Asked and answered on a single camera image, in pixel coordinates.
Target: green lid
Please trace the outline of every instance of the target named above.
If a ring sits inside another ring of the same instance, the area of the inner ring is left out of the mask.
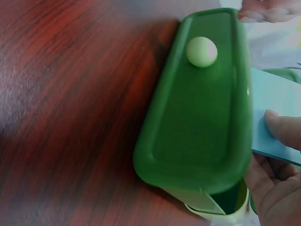
[[[193,66],[194,37],[212,40],[216,62]],[[147,183],[221,193],[243,177],[251,159],[250,65],[237,12],[198,12],[180,25],[139,135],[134,167]]]

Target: green plastic container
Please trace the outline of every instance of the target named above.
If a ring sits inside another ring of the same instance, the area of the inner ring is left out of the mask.
[[[217,60],[208,68],[197,68],[186,57],[187,43],[197,36],[217,46]],[[252,156],[247,46],[233,9],[185,18],[136,143],[139,177],[191,211],[224,216],[247,206],[248,190],[241,182]]]

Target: reddish wood grain surface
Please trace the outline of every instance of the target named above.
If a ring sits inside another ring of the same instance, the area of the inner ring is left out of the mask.
[[[202,0],[0,1],[0,226],[206,226],[132,152]]]

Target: hand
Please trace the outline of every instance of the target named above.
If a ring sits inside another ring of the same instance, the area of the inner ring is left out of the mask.
[[[284,22],[301,15],[301,0],[243,0],[238,18],[244,23]]]
[[[300,150],[301,117],[278,117],[267,110],[265,120],[272,135],[284,145]],[[301,225],[301,171],[297,167],[253,154],[245,181],[261,226]]]

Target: ping pong ball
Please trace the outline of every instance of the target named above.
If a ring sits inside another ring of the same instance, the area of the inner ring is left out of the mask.
[[[187,45],[186,55],[196,67],[209,67],[217,59],[216,45],[206,37],[195,37]]]

